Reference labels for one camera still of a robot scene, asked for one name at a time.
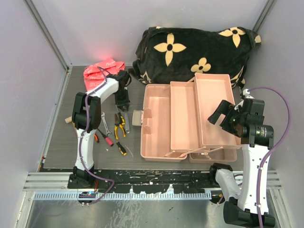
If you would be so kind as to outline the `silver adjustable wrench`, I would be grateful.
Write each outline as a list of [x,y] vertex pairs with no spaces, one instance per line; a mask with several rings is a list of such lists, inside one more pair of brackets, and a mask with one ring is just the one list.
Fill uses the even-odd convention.
[[126,133],[130,133],[130,124],[129,124],[129,116],[128,116],[128,112],[124,111],[124,121],[125,121],[125,131]]

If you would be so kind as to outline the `yellow handled pliers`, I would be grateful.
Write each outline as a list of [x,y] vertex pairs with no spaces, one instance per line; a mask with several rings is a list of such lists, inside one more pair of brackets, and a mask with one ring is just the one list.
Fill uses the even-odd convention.
[[121,113],[114,114],[114,124],[115,124],[115,127],[114,127],[115,139],[119,140],[119,137],[118,137],[118,129],[119,128],[123,132],[123,137],[126,137],[126,131],[125,131],[125,128],[124,128],[125,120],[124,120],[123,116],[121,115]]

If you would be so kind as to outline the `grey tool box latch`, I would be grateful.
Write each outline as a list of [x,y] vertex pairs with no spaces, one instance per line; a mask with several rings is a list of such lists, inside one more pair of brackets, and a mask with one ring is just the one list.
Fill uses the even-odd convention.
[[132,116],[133,126],[142,126],[143,124],[143,110],[134,110]]

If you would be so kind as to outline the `silver combination spanner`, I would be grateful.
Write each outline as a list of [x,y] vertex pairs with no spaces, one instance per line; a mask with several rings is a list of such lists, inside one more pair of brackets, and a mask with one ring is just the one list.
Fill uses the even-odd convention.
[[105,119],[105,113],[104,112],[101,112],[101,119],[102,119],[102,122],[104,124],[104,128],[105,128],[105,131],[106,131],[106,136],[110,136],[112,135],[112,133],[110,132],[109,128],[108,128],[108,125],[107,125],[107,122],[106,122],[106,119]]

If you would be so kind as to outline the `pink plastic tool box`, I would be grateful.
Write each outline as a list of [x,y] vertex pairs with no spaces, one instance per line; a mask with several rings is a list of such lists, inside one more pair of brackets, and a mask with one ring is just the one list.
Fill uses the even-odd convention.
[[234,162],[240,139],[208,122],[222,100],[234,102],[227,74],[197,73],[188,82],[147,85],[141,156],[156,162]]

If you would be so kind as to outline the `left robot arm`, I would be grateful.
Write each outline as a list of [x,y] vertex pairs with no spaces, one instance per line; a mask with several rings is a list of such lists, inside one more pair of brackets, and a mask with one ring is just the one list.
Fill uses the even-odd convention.
[[103,75],[101,82],[86,93],[76,94],[72,122],[77,132],[77,159],[71,176],[84,188],[92,187],[97,178],[93,174],[93,145],[102,120],[101,104],[114,95],[117,109],[127,111],[130,103],[127,86],[131,81],[129,73],[120,70],[117,75]]

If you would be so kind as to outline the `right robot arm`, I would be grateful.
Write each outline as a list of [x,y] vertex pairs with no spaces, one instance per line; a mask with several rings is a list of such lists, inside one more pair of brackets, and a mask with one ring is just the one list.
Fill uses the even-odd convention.
[[276,220],[269,214],[266,199],[267,153],[274,146],[274,129],[264,124],[262,100],[245,98],[236,106],[222,100],[208,118],[215,124],[223,114],[222,130],[239,137],[242,144],[244,170],[242,184],[235,180],[231,166],[214,163],[209,169],[208,180],[213,187],[220,187],[225,199],[224,221],[245,228],[273,228]]

